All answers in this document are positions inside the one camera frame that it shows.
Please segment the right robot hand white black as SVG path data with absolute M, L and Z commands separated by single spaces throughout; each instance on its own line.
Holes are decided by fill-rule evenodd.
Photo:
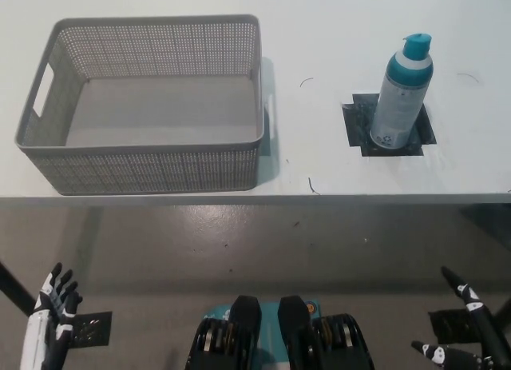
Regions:
M 458 274 L 446 266 L 441 267 L 441 272 L 457 297 L 463 300 L 465 309 L 475 324 L 482 356 L 445 345 L 425 344 L 418 340 L 412 341 L 411 347 L 440 369 L 510 369 L 509 343 L 489 309 L 470 284 Z

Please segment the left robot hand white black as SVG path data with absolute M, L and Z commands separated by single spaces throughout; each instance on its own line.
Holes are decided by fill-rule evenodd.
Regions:
M 58 262 L 39 290 L 23 341 L 21 369 L 61 369 L 73 340 L 73 322 L 82 297 L 73 271 Z

